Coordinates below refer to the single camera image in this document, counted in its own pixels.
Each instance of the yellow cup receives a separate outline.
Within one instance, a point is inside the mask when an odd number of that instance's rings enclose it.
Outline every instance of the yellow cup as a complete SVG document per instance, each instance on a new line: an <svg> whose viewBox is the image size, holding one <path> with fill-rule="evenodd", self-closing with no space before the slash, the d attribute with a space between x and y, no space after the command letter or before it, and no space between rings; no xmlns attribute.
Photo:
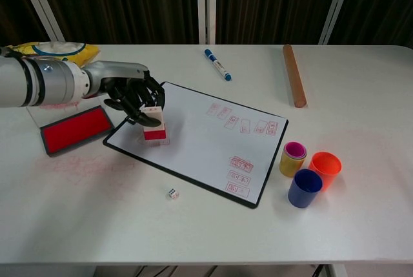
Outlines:
<svg viewBox="0 0 413 277"><path fill-rule="evenodd" d="M286 177L293 178L296 172L301 168L307 156L306 148L296 142L291 141L284 146L281 161L279 162L279 171Z"/></svg>

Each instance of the blue cup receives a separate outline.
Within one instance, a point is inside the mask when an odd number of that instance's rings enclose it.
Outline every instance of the blue cup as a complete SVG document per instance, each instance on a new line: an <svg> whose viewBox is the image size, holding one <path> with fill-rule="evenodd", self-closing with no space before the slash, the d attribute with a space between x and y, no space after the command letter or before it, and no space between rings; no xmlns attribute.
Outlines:
<svg viewBox="0 0 413 277"><path fill-rule="evenodd" d="M288 199L294 206L305 208L310 205L322 187L323 180L316 172L310 169L301 169L296 172L292 180Z"/></svg>

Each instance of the cup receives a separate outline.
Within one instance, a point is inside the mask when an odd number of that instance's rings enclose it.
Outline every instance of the cup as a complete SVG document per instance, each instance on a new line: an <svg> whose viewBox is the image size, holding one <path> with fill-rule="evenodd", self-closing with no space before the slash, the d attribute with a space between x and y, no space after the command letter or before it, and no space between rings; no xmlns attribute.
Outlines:
<svg viewBox="0 0 413 277"><path fill-rule="evenodd" d="M313 170L321 177L323 180L321 190L326 191L340 173L341 162L339 158L329 152L317 152L312 156L308 169Z"/></svg>
<svg viewBox="0 0 413 277"><path fill-rule="evenodd" d="M323 187L323 181L316 172L309 169L297 171L288 192L288 200L298 208L305 208Z"/></svg>
<svg viewBox="0 0 413 277"><path fill-rule="evenodd" d="M304 163L306 156L307 150L302 144L296 141L286 143L279 162L279 171L286 177L294 177Z"/></svg>

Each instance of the whiteboard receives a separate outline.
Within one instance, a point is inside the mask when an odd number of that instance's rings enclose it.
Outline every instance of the whiteboard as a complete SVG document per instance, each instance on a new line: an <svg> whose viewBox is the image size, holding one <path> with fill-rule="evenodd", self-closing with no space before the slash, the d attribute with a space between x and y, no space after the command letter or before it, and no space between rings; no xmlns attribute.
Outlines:
<svg viewBox="0 0 413 277"><path fill-rule="evenodd" d="M250 208L258 206L288 120L164 83L168 138L122 122L104 144Z"/></svg>

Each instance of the yellow bag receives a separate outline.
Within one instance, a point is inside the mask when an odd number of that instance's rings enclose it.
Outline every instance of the yellow bag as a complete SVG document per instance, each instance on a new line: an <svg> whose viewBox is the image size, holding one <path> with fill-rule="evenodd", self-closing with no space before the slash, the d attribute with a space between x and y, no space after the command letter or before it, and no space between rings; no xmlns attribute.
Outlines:
<svg viewBox="0 0 413 277"><path fill-rule="evenodd" d="M82 67L89 63L99 53L99 48L86 43L65 43L49 41L46 43L32 42L17 46L8 46L14 51L26 56L44 56L76 63Z"/></svg>

